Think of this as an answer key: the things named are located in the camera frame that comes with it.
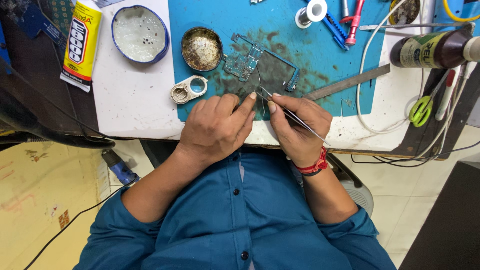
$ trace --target white liquid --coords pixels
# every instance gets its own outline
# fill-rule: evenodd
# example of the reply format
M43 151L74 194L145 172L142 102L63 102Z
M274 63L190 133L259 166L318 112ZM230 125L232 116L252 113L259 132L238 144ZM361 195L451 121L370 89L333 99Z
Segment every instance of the white liquid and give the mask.
M138 6L123 9L113 20L115 42L129 58L148 62L165 47L162 22L150 10Z

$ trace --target brown bottle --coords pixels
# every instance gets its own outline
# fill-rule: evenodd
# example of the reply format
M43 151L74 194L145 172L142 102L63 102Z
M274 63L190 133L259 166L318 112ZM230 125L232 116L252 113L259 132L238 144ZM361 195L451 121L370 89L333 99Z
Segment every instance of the brown bottle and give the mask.
M454 68L465 61L480 60L480 37L464 28L406 37L390 53L397 67Z

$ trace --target teal shirt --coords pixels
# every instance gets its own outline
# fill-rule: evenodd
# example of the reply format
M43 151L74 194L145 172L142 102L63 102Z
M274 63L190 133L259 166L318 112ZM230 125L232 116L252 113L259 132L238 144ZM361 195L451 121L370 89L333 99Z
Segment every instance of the teal shirt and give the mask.
M75 270L395 269L361 207L315 221L284 156L234 152L152 223L126 210L126 189L98 212Z

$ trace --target workbench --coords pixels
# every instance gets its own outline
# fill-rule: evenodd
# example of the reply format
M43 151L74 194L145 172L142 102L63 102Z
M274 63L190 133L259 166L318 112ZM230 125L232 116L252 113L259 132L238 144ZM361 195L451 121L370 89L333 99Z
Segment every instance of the workbench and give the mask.
M155 11L169 29L166 0L125 0L103 8L104 22L92 76L93 91L90 93L85 93L59 79L61 60L57 59L59 54L46 35L41 33L36 39L29 40L15 24L0 15L12 66L64 110L71 114L76 113L84 123L98 128L107 135L178 140L184 122L177 118L177 106L169 97L169 90L175 83L171 48L178 44L171 44L166 57L160 62L139 64L124 58L111 38L110 22L113 14L121 7L135 4L142 4ZM43 6L43 10L47 13L47 7ZM387 30L379 65L389 63L388 53L393 44L403 37L419 33L420 30L416 28ZM26 48L29 48L28 55L25 52ZM454 114L444 151L453 148L468 114L480 95L479 73L480 69L477 68L467 82L460 106ZM428 94L439 80L439 71L434 70L425 77L428 77L428 80L425 80L425 92ZM30 107L43 124L67 134L80 134L75 123L46 102L38 102L41 98L27 89L22 82L10 78L9 80L17 89L23 88L14 91L13 94ZM380 130L405 119L409 106L418 98L420 82L420 69L400 69L392 66L391 73L379 77L376 81L372 112L364 115L365 121L370 127ZM373 135L361 126L357 116L340 116L334 117L326 139L334 152L412 157L431 142L442 124L431 117L421 128L405 124L396 132ZM254 121L252 133L245 143L252 146L278 147L268 121Z

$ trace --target hand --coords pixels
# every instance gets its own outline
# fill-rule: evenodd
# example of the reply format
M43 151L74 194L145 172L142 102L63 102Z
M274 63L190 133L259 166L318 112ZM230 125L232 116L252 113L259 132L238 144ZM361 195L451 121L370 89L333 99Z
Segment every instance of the hand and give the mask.
M318 135L325 138L330 130L332 115L306 98L292 98L275 93L268 102L270 123L275 131L280 147L297 167L306 168L315 164L320 157L323 141L300 125L290 126L283 106L293 111Z
M252 131L257 94L248 95L238 109L233 94L200 100L192 108L175 151L205 169L237 150Z

